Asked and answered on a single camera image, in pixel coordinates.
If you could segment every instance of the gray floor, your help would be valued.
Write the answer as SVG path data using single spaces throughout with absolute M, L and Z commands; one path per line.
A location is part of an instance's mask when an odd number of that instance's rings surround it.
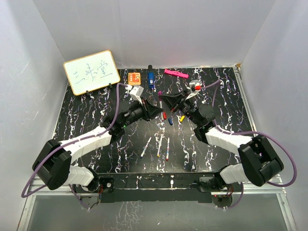
M 275 194 L 245 194 L 224 212 L 197 202 L 99 204 L 88 213 L 73 196 L 38 196 L 28 231 L 284 231 Z

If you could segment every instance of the pink object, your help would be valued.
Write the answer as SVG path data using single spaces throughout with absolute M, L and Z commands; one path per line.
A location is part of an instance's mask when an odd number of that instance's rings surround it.
M 178 76 L 178 77 L 181 77 L 181 78 L 188 78 L 188 74 L 183 74 L 183 73 L 178 72 L 178 71 L 170 71 L 170 70 L 167 70 L 167 69 L 165 69 L 165 74 Z

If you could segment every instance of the blue marker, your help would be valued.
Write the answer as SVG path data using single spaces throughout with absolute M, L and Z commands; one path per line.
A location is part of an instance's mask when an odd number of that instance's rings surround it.
M 154 73 L 152 65 L 148 66 L 148 80 L 149 80 L 149 88 L 154 88 Z
M 169 118 L 168 121 L 170 125 L 173 125 L 171 118 Z

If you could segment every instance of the black cap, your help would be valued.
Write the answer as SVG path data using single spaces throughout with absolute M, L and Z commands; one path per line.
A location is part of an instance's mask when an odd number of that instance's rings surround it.
M 153 72 L 153 67 L 152 67 L 152 65 L 149 65 L 149 66 L 148 66 L 148 71 L 149 71 L 149 72 Z

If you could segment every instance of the black marble table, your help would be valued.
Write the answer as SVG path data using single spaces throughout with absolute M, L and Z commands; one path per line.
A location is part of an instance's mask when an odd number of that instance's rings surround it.
M 177 93 L 187 87 L 193 79 L 203 86 L 218 78 L 223 80 L 215 100 L 216 120 L 224 129 L 248 131 L 251 126 L 244 107 L 233 68 L 177 68 L 171 69 L 189 74 L 188 79 L 164 74 L 164 69 L 155 69 L 155 88 L 148 87 L 147 69 L 118 70 L 121 82 L 127 84 L 129 72 L 141 73 L 142 96 L 151 104 L 159 105 L 158 92 Z M 214 88 L 202 90 L 196 97 L 197 103 L 211 103 Z M 128 91 L 120 87 L 120 100 L 132 101 Z M 104 116 L 116 102 L 116 88 L 104 88 L 90 92 L 90 96 L 75 96 L 68 86 L 59 115 L 54 138 L 67 140 L 99 126 Z M 139 121 L 125 128 L 125 135 L 110 146 L 99 148 L 75 162 L 76 166 L 91 167 L 98 173 L 164 173 L 164 172 L 210 172 L 227 164 L 236 164 L 239 159 L 219 147 L 209 146 L 197 140 L 195 125 L 187 118 L 179 122 L 180 111 L 170 113 L 164 106 L 173 125 L 162 122 L 157 116 L 150 122 Z M 163 134 L 161 155 L 157 157 L 160 135 Z M 152 136 L 142 159 L 140 154 Z M 169 161 L 166 161 L 167 139 L 170 137 Z

